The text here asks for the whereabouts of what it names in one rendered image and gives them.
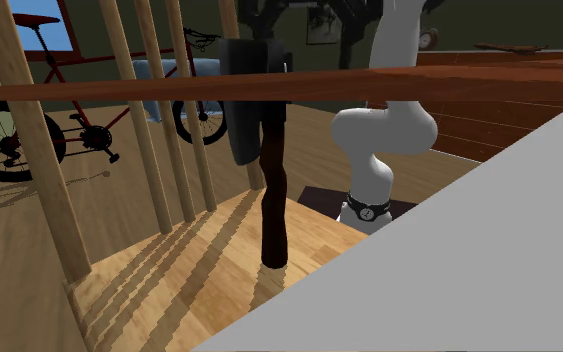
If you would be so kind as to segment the red-brown wooden table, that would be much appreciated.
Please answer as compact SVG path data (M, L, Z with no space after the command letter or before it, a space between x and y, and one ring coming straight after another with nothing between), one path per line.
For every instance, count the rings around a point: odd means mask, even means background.
M563 101L563 59L471 66L312 71L33 84L0 100Z

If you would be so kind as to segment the grey flat slab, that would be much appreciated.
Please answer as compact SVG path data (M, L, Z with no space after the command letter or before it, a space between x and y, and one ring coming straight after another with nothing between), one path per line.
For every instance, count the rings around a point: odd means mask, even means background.
M202 349L563 352L563 113Z

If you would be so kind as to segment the round brown clock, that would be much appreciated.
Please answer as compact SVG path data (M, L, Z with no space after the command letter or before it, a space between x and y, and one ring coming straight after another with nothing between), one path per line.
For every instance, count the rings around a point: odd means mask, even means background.
M439 32L436 28L423 30L419 35L418 49L420 51L432 50L439 41Z

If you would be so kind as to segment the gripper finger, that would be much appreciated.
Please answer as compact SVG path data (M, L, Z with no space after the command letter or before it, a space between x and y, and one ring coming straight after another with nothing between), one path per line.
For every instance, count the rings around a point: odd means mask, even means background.
M370 22L381 18L383 0L330 0L330 6L342 22L338 67L348 69L353 45L364 38Z
M237 0L238 22L248 26L254 40L274 38L273 28L281 14L289 7L288 0L264 0L262 9L259 0Z

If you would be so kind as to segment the long brown wooden thing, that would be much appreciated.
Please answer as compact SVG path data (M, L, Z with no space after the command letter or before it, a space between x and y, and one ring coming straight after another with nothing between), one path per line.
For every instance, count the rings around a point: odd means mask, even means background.
M545 46L531 46L531 45L523 45L523 46L510 46L510 45L499 45L499 44L491 44L491 43L476 43L474 47L481 50L495 50L501 52L508 52L514 53L516 55L534 55L536 52L540 52L548 48L548 45Z

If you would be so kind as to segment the red bicycle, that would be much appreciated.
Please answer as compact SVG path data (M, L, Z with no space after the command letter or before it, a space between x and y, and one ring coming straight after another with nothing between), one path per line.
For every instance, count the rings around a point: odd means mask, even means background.
M187 58L189 62L189 70L191 76L195 75L194 57L192 55L192 48L204 52L207 46L213 44L220 35L204 34L189 28L183 28ZM64 83L65 79L60 71L61 66L69 66L81 64L86 62L99 62L114 59L115 56L96 57L91 59L78 59L72 61L55 61L55 58L47 52L45 54L47 63L51 67L48 76L43 83L48 84L55 76L60 83ZM74 156L79 154L86 154L90 152L106 152L109 155L109 162L115 163L119 159L118 153L113 153L109 150L113 142L111 127L118 123L129 111L130 108L124 109L117 115L110 123L105 126L92 124L86 116L81 105L77 101L71 101L76 113L70 115L70 119L77 121L81 127L62 130L59 125L46 113L44 115L45 122L48 128L50 138L54 147L54 151L59 163L65 157ZM224 107L221 101L216 101L220 104L220 112L211 112L206 110L203 104L204 101L195 101L197 119L200 123L200 131L204 145L211 145L221 139L227 132L226 120L223 116ZM175 121L176 132L185 142L192 144L191 132L186 128L185 122L187 116L185 113L185 103L183 101L171 102L172 115ZM0 113L10 113L9 105L6 101L0 101ZM208 123L211 126L211 133L205 134L205 126ZM0 120L0 182L16 183L27 182L32 180L31 172L25 169L28 165L27 161L19 161L23 153L21 151L21 143L19 135L16 131L14 123L12 124L11 131L7 131ZM79 137L66 138L65 132L81 131ZM67 144L71 142L80 141L85 150L67 153Z

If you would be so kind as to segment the light wooden spindle chair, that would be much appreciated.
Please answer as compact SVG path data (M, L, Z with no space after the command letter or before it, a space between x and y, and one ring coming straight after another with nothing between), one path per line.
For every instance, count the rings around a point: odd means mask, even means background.
M3 88L28 89L33 79L17 35L8 0L0 0L0 82ZM10 100L12 117L21 134L29 171L37 184L43 212L66 277L65 291L73 310L78 308L74 285L86 279L92 269L82 240L70 196L64 184L57 155L37 99ZM166 197L150 132L142 119L142 104L131 102L134 129L139 143L154 209L162 234L172 229ZM288 263L285 231L287 180L284 176L284 125L274 119L263 126L260 165L266 182L262 194L262 259L259 278L269 278L278 290L286 289Z

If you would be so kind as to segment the blue sofa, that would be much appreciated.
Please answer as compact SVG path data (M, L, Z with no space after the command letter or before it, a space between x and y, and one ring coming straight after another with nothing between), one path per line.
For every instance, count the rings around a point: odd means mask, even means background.
M133 68L136 78L139 80L151 79L149 62L147 60L133 60ZM195 58L195 75L196 76L218 76L220 74L220 62L218 59L211 58ZM176 61L174 59L162 59L162 68L165 77L179 77L179 71L176 68ZM220 104L216 101L204 101L204 107L211 112L220 112ZM160 110L157 101L145 100L143 107L148 114L147 120L149 122L161 121Z

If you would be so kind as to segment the window with red frame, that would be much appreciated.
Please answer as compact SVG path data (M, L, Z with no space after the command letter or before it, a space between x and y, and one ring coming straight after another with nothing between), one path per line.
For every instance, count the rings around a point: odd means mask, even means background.
M49 52L55 59L81 54L64 0L8 0L23 49L33 60Z

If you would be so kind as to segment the dark framed wall picture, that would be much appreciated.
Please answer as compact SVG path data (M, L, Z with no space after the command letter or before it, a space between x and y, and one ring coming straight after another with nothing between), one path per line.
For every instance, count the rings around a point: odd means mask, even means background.
M325 3L309 7L307 12L307 45L336 44L341 39L342 22L334 10Z

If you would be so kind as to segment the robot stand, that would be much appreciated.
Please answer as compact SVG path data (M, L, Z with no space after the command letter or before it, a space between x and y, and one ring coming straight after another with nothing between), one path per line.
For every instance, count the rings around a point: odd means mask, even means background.
M305 186L298 198L298 203L336 220L341 213L342 203L346 200L346 192ZM393 200L390 213L393 219L397 219L415 206L416 203Z

